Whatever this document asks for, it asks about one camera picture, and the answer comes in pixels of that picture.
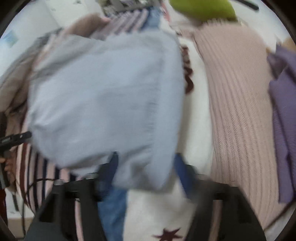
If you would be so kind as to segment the light blue jacket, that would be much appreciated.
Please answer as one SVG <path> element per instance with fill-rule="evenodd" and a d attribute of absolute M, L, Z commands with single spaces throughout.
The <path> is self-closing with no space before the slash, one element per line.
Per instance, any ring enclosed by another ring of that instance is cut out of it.
<path fill-rule="evenodd" d="M 104 41 L 68 36 L 30 81 L 32 144 L 83 176 L 117 152 L 113 181 L 160 190 L 173 168 L 185 80 L 180 43 L 156 30 Z"/>

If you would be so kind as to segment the striped bed sheet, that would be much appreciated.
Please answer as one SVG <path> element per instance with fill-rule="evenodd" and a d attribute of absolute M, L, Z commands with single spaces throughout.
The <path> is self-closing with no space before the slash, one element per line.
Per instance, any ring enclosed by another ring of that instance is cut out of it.
<path fill-rule="evenodd" d="M 62 29 L 55 29 L 37 37 L 24 52 L 12 62 L 1 76 L 1 113 L 6 117 L 5 134 L 25 131 L 28 106 L 28 84 L 33 67 L 53 44 Z M 37 211 L 49 193 L 53 179 L 75 181 L 77 176 L 59 169 L 38 154 L 29 144 L 13 148 L 9 175 L 20 196 L 32 211 Z M 98 203 L 102 225 L 108 240 L 130 240 L 124 233 L 128 192 L 112 188 L 104 201 Z"/>

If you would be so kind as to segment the white star blanket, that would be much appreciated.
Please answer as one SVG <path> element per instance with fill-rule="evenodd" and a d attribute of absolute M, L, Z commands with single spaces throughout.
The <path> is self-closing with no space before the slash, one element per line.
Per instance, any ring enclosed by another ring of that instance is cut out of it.
<path fill-rule="evenodd" d="M 194 88 L 184 98 L 177 151 L 185 165 L 208 176 L 214 147 L 205 65 L 192 40 L 179 37 L 179 41 L 189 49 Z M 176 173 L 165 192 L 129 191 L 123 240 L 184 240 L 195 209 Z"/>

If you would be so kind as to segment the pink knitted pillow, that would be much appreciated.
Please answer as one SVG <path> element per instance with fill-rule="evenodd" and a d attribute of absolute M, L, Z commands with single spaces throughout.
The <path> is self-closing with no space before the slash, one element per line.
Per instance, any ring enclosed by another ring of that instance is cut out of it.
<path fill-rule="evenodd" d="M 263 228 L 282 213 L 273 141 L 271 72 L 257 33 L 237 23 L 209 23 L 193 33 L 210 96 L 214 156 L 211 176 L 237 184 Z"/>

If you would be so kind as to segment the purple garment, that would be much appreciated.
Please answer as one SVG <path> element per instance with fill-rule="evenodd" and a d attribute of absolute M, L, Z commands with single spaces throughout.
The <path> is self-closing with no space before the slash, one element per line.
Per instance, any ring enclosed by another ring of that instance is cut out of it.
<path fill-rule="evenodd" d="M 279 202 L 289 203 L 295 199 L 295 52 L 278 45 L 267 61 L 274 77 L 269 94 L 273 103 Z"/>

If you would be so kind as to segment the green plush pillow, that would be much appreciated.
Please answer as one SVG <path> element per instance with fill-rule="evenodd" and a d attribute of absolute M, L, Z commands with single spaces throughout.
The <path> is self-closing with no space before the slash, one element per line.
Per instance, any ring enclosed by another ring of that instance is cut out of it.
<path fill-rule="evenodd" d="M 236 20 L 236 13 L 229 1 L 176 0 L 170 1 L 170 5 L 179 13 L 203 22 L 212 19 Z"/>

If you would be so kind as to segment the white headboard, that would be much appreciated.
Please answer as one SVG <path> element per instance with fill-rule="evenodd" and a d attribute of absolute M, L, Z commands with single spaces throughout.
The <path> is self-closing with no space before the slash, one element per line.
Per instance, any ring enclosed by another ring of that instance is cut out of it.
<path fill-rule="evenodd" d="M 259 7 L 258 11 L 237 2 L 230 1 L 235 10 L 237 19 L 255 32 L 264 40 L 267 47 L 275 50 L 276 44 L 283 43 L 290 37 L 286 27 L 277 15 L 262 1 L 250 1 Z"/>

